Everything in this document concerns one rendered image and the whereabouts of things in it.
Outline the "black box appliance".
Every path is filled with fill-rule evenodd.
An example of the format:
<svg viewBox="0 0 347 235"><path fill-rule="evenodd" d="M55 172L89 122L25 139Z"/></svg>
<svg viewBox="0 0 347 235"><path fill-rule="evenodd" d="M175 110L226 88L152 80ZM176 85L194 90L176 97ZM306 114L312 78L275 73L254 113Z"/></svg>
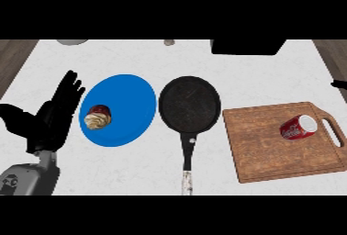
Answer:
<svg viewBox="0 0 347 235"><path fill-rule="evenodd" d="M284 39L214 39L212 41L212 53L274 56L285 42Z"/></svg>

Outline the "brown wooden cutting board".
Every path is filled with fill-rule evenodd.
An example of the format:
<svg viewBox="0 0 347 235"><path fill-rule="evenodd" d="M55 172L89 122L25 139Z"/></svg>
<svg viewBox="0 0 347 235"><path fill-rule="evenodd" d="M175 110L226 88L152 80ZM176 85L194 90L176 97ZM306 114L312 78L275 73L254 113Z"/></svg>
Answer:
<svg viewBox="0 0 347 235"><path fill-rule="evenodd" d="M318 122L313 136L285 140L281 125L296 116ZM241 183L347 171L347 137L312 103L226 109L223 122Z"/></svg>

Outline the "blue oval plate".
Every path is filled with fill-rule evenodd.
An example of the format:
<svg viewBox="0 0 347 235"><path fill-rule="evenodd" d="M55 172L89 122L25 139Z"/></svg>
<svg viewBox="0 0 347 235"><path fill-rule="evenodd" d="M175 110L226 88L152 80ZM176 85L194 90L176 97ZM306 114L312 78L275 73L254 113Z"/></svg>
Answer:
<svg viewBox="0 0 347 235"><path fill-rule="evenodd" d="M111 122L102 129L90 130L85 117L96 105L110 108ZM104 147L126 145L150 128L155 113L157 95L150 83L133 74L108 77L82 102L79 121L86 138Z"/></svg>

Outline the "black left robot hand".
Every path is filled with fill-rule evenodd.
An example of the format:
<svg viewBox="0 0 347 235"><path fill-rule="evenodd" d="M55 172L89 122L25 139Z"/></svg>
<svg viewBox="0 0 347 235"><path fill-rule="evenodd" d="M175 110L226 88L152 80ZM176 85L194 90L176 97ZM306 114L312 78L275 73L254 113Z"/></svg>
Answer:
<svg viewBox="0 0 347 235"><path fill-rule="evenodd" d="M43 103L36 115L11 104L0 104L0 118L8 131L27 139L28 153L56 152L64 146L85 91L77 73L68 71L54 98Z"/></svg>

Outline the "red-wrapped cream cupcake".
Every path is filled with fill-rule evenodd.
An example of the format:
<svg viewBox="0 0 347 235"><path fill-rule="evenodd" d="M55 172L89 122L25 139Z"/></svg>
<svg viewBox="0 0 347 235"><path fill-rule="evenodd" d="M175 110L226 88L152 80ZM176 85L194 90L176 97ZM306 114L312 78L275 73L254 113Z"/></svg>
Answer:
<svg viewBox="0 0 347 235"><path fill-rule="evenodd" d="M85 123L89 129L102 129L111 123L111 112L105 105L96 105L90 108L85 116Z"/></svg>

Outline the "red soda can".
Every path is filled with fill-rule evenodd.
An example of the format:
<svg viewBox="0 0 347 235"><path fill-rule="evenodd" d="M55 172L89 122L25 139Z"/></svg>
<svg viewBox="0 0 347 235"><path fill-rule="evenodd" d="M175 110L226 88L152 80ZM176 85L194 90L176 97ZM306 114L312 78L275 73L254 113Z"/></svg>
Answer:
<svg viewBox="0 0 347 235"><path fill-rule="evenodd" d="M279 128L285 140L300 140L310 137L318 131L318 122L309 115L299 115Z"/></svg>

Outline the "pale grey round object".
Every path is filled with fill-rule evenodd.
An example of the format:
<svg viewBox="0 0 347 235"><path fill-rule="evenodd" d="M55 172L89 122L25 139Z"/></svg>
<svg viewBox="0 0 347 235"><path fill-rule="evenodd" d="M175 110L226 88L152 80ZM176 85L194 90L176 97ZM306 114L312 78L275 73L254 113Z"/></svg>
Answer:
<svg viewBox="0 0 347 235"><path fill-rule="evenodd" d="M58 42L59 42L62 45L74 46L74 45L80 45L80 44L83 44L85 42L88 42L88 39L58 39Z"/></svg>

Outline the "black frying pan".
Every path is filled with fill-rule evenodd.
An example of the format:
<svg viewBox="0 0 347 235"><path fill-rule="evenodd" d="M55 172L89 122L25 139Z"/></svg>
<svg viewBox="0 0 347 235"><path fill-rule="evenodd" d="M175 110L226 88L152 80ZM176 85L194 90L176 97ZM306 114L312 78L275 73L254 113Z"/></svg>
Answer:
<svg viewBox="0 0 347 235"><path fill-rule="evenodd" d="M195 76L182 76L166 85L158 98L158 113L181 134L183 150L182 195L192 195L191 158L198 134L209 131L222 114L222 100L214 86Z"/></svg>

